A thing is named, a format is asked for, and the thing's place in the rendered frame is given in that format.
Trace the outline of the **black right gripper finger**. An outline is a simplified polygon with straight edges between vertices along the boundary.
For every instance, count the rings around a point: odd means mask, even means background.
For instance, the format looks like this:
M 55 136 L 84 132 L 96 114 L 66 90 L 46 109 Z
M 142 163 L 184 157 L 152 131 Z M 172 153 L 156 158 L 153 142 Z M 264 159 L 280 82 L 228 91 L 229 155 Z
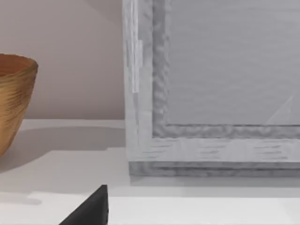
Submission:
M 58 225 L 108 225 L 108 186 L 101 185 Z

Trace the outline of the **brown wooden bowl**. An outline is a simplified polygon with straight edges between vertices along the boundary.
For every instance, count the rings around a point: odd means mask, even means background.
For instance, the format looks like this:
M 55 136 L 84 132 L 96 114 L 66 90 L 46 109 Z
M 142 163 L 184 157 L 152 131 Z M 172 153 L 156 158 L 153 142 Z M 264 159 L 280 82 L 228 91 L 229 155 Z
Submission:
M 0 157 L 11 146 L 24 119 L 37 73 L 35 60 L 0 53 Z

